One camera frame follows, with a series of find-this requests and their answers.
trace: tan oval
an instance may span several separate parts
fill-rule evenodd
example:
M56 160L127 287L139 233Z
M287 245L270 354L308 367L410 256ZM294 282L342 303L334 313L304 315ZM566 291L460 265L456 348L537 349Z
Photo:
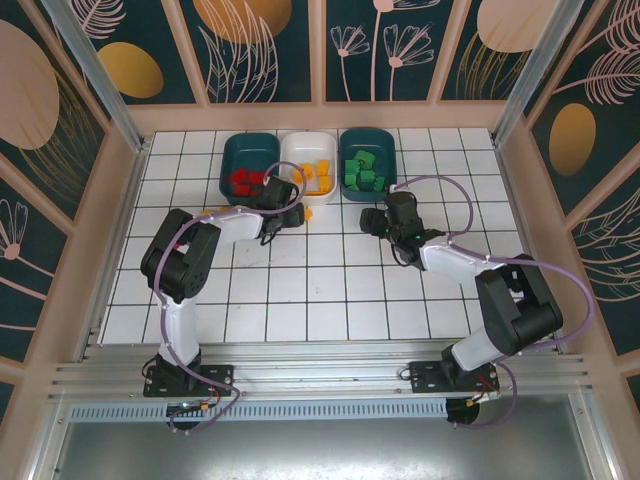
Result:
M533 49L558 0L483 0L478 34L491 50L519 53Z
M556 116L549 138L549 156L556 172L575 175L587 163L596 142L596 119L584 105L570 103Z
M135 98L149 98L162 91L162 70L151 55L140 47L114 42L102 47L98 55L121 93Z
M56 72L31 37L0 20L0 138L34 150L49 141L58 124Z
M256 20L262 18L265 21L274 37L285 29L291 19L291 0L194 0L193 4L202 21L213 33L229 42L249 43L250 25L245 2ZM232 28L234 17L227 13L229 6L235 8L243 29L236 31L235 35ZM254 35L251 43L256 43L259 38L261 36Z

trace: metal bracket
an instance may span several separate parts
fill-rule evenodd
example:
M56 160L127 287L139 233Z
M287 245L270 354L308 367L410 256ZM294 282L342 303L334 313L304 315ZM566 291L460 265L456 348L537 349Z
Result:
M482 383L479 377L488 382L496 390L500 390L498 382L498 374L496 367L487 363L468 375L461 377L456 385L451 382L444 374L439 361L433 362L411 362L409 364L409 381L411 382L411 390L413 393L472 393L486 390L486 385Z
M199 373L214 382L233 386L233 365L202 365ZM231 396L231 390L224 388L219 388L218 393L221 397ZM143 395L147 398L208 398L211 391L203 382L197 382L191 390L178 388L175 383L164 381L159 367L151 366L147 369Z

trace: grid floor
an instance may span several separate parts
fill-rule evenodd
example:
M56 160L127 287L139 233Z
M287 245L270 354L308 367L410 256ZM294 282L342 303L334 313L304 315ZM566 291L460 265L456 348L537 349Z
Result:
M280 140L293 130L271 131ZM342 130L323 130L339 138ZM476 209L462 246L516 255L522 246L485 129L389 129L398 182L450 175ZM170 208L199 213L226 205L218 189L226 140L235 131L156 134L118 274L102 322L103 344L159 343L159 311L140 261ZM468 210L445 182L412 184L426 228L463 228ZM460 338L482 324L477 292L414 268L401 268L390 245L360 233L363 208L336 194L313 207L305 226L266 247L256 240L216 251L198 297L202 343Z

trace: red block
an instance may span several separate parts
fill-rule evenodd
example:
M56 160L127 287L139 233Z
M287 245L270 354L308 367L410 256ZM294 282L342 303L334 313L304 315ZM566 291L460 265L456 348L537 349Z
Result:
M249 174L249 185L262 185L264 172L251 172Z
M247 180L247 170L241 168L231 174L231 183L233 185L239 185Z
M234 195L236 197L248 197L251 195L251 187L249 185L235 185Z

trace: green block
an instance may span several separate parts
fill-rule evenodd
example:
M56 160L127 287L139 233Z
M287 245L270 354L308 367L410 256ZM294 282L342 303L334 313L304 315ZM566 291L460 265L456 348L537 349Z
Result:
M384 182L385 182L385 178L384 177L378 177L376 178L376 181L373 184L373 189L376 192L382 192L384 190Z
M350 187L352 185L356 185L358 183L358 179L355 175L345 175L344 176L344 184L347 187Z
M355 167L350 165L344 167L345 175L357 175L360 172L360 165L356 165Z
M353 160L345 160L344 161L344 168L360 168L360 162L357 159L353 159Z
M373 164L376 163L376 156L364 150L358 150L353 159L358 160L363 170L372 170Z
M376 174L373 170L361 170L360 171L360 181L366 183L372 183L376 179Z

